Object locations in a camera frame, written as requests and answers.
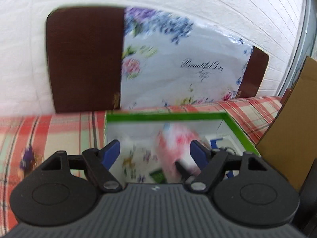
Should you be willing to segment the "blue white small box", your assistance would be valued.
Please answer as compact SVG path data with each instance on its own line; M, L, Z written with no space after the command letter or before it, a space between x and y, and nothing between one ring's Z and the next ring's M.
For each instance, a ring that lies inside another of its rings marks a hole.
M242 149L239 144L234 141L234 139L228 134L212 134L206 135L205 137L206 145L211 149L222 149L227 151L231 155L241 156Z

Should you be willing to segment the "pink white packet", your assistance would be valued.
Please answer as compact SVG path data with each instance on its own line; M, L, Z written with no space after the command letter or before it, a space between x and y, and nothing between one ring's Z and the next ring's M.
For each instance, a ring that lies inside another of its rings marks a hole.
M180 161L191 174L200 173L200 169L190 155L190 144L193 140L200 140L198 133L179 123L165 123L158 132L155 150L169 183L180 181L180 174L175 167L176 161Z

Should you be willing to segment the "black yellow marker pen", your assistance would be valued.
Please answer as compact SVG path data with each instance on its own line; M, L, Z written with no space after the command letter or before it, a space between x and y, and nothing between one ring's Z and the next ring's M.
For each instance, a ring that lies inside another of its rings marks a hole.
M190 172L179 161L175 162L175 167L182 180L187 180L191 176Z

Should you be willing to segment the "floral grey pouch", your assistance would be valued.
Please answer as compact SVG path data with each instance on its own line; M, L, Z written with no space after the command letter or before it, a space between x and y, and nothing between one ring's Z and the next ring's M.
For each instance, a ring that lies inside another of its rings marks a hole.
M161 160L150 141L123 140L119 160L125 183L167 183Z

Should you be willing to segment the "green white cardboard box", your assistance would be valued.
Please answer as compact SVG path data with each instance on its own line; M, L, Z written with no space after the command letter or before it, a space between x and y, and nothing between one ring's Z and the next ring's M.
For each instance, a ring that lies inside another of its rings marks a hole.
M105 116L105 143L120 142L120 155L110 168L127 183L178 183L175 162L191 175L200 170L190 155L198 140L207 149L223 148L232 155L258 154L243 130L225 113L116 113Z

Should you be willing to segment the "plaid bed sheet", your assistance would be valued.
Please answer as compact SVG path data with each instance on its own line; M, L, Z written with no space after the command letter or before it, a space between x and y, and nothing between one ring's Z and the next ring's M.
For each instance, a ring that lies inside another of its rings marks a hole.
M227 111L257 144L273 122L282 104L279 97L240 98L202 105L152 107L150 112L185 113ZM25 148L32 146L37 161L55 151L80 154L104 146L105 111L1 118L1 235L17 223L9 197L21 181L19 164Z

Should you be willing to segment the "brown cardboard sheet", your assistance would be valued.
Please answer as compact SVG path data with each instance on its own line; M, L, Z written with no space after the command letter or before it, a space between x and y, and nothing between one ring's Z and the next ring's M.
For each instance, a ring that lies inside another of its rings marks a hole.
M307 57L273 123L256 145L262 158L296 189L316 159L316 61Z

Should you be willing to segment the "floral white pillow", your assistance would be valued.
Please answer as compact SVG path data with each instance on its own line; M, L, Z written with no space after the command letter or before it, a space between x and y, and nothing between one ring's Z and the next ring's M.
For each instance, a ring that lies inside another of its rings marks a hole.
M233 99L252 52L248 41L201 20L126 8L121 108Z

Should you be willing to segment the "dark brown headboard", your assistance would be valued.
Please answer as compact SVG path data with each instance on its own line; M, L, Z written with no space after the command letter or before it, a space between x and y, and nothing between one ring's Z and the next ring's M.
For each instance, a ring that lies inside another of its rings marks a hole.
M46 54L55 111L122 109L123 7L65 7L46 20ZM254 97L269 56L256 46L236 98Z

